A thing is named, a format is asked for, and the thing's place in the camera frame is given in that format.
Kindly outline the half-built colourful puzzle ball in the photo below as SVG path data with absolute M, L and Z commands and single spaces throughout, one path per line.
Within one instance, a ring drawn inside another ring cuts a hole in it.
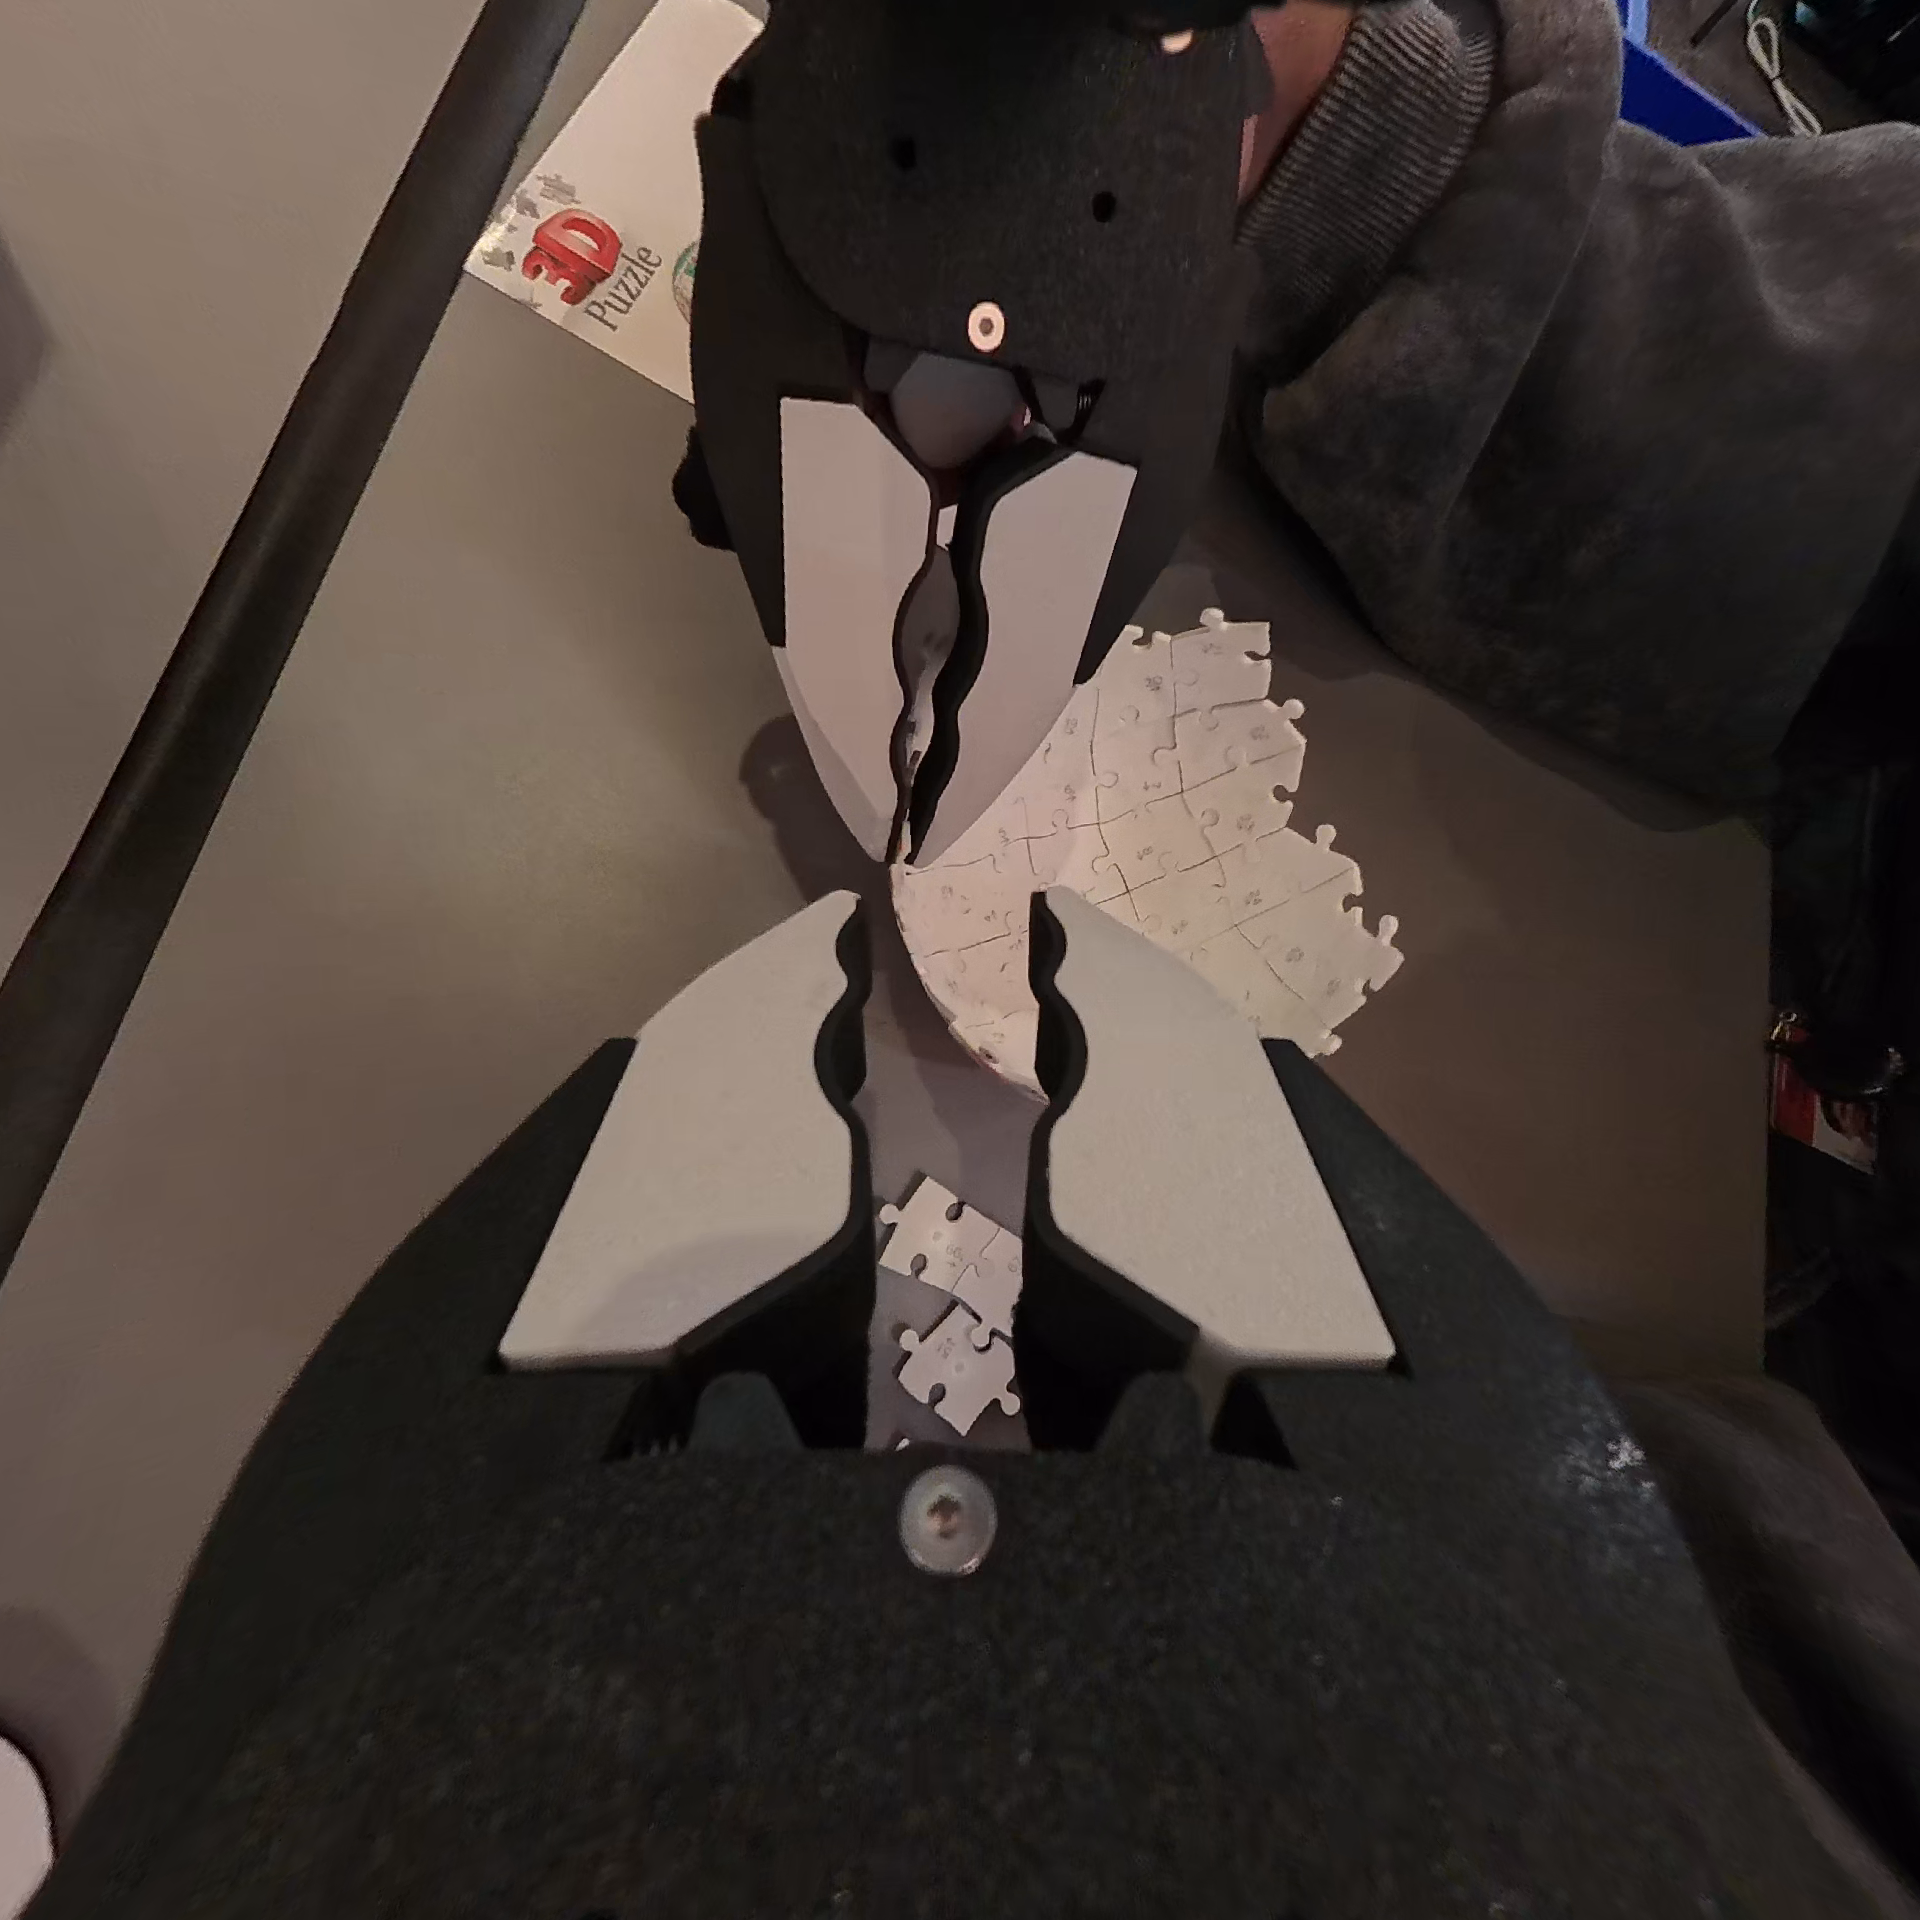
M 1015 782 L 939 859 L 895 869 L 920 984 L 959 1045 L 1039 1096 L 1034 893 L 1079 893 L 1187 963 L 1265 1041 L 1310 1059 L 1401 969 L 1359 862 L 1291 826 L 1306 706 L 1272 692 L 1268 626 L 1206 609 L 1126 628 Z

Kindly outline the blue plastic tray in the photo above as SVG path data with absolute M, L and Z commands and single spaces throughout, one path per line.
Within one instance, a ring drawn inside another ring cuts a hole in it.
M 1619 117 L 1675 148 L 1705 148 L 1763 131 L 1672 67 L 1633 34 L 1623 37 Z

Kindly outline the person's right hand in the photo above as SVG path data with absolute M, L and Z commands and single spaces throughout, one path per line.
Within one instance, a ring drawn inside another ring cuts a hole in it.
M 1250 25 L 1265 62 L 1255 112 L 1241 123 L 1239 204 L 1247 204 L 1329 88 L 1359 9 L 1337 3 L 1258 8 Z

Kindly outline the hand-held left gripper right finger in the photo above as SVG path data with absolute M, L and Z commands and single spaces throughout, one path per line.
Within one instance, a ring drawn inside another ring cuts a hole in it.
M 1065 888 L 1034 896 L 1040 1009 L 1025 1342 L 1096 1380 L 1383 1369 L 1394 1338 L 1258 1029 Z

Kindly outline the person's right forearm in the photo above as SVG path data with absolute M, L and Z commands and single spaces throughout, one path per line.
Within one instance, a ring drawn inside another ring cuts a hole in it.
M 1675 147 L 1614 5 L 1361 5 L 1239 210 L 1236 427 L 1423 680 L 1716 806 L 1916 644 L 1919 137 Z

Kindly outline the scattered pile of puzzle pieces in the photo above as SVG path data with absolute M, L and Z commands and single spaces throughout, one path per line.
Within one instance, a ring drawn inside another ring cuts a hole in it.
M 1019 1235 L 930 1178 L 878 1211 L 873 1435 L 1017 1448 Z

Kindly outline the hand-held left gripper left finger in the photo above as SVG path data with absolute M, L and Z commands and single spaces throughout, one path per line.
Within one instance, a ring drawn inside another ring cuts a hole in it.
M 650 1017 L 498 1342 L 506 1366 L 865 1362 L 871 990 L 865 902 L 834 892 Z

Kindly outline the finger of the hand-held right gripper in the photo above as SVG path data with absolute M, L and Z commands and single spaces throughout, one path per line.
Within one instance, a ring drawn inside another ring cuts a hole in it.
M 934 552 L 929 475 L 848 400 L 783 398 L 779 677 L 811 766 L 867 858 L 896 837 L 898 628 Z
M 956 637 L 907 792 L 912 864 L 951 851 L 1067 706 L 1134 489 L 1134 466 L 1092 452 L 998 452 L 968 475 Z

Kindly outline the white printed instruction leaflet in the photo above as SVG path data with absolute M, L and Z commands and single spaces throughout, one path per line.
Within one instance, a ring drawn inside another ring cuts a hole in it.
M 466 275 L 691 400 L 704 219 L 696 125 L 760 33 L 742 5 L 654 5 L 498 204 Z

